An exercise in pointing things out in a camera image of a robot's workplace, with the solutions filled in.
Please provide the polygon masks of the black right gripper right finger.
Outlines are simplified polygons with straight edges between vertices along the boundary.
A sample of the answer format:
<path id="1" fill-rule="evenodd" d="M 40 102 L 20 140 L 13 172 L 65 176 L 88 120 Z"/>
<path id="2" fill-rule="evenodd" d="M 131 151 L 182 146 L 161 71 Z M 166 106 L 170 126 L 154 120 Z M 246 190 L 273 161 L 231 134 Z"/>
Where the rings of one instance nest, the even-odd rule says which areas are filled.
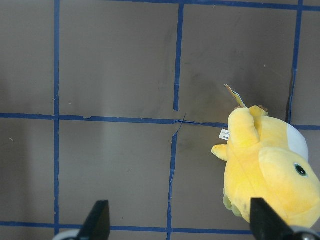
<path id="1" fill-rule="evenodd" d="M 318 240 L 310 228 L 288 225 L 263 198 L 250 200 L 250 230 L 256 240 Z"/>

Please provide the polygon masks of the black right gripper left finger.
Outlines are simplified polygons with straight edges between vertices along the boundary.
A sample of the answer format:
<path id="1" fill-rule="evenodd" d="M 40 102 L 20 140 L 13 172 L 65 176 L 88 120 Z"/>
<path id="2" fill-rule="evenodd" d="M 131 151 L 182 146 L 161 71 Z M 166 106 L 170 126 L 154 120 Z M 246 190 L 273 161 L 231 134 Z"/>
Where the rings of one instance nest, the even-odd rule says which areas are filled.
<path id="1" fill-rule="evenodd" d="M 57 234 L 54 240 L 108 240 L 111 233 L 108 200 L 98 200 L 79 230 Z"/>

